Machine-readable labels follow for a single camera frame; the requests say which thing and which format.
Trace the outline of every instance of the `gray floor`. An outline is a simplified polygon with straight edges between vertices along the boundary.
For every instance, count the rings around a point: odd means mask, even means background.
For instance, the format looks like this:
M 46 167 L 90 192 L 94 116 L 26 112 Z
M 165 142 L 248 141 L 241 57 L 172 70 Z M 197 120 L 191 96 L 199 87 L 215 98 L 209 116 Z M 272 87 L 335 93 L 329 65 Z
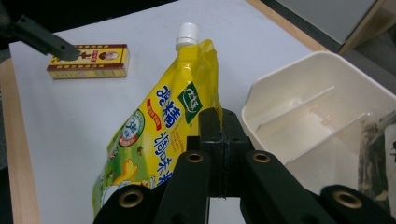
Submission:
M 0 50 L 0 63 L 9 57 L 8 49 Z M 343 57 L 396 94 L 396 26 L 347 52 Z M 7 167 L 7 151 L 3 111 L 0 110 L 0 170 L 5 167 Z

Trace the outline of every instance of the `white tabletop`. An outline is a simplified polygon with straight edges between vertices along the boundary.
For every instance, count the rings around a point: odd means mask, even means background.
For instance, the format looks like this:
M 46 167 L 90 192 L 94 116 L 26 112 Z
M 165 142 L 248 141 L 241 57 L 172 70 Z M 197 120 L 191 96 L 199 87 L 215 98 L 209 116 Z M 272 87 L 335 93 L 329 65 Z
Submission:
M 127 78 L 53 80 L 50 56 L 10 45 L 43 223 L 92 223 L 92 186 L 106 146 L 176 58 L 178 26 L 195 22 L 219 59 L 219 98 L 240 118 L 251 84 L 311 51 L 243 0 L 180 0 L 58 35 L 126 43 Z M 239 201 L 212 199 L 210 223 L 243 223 Z

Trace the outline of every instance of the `plastic container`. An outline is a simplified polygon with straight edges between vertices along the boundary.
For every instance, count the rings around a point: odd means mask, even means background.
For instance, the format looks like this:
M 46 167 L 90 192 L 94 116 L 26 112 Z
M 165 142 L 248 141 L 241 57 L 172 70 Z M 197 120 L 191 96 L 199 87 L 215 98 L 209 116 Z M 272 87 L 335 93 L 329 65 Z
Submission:
M 361 125 L 396 109 L 396 97 L 342 57 L 311 55 L 250 89 L 243 127 L 256 149 L 277 156 L 299 182 L 358 189 Z

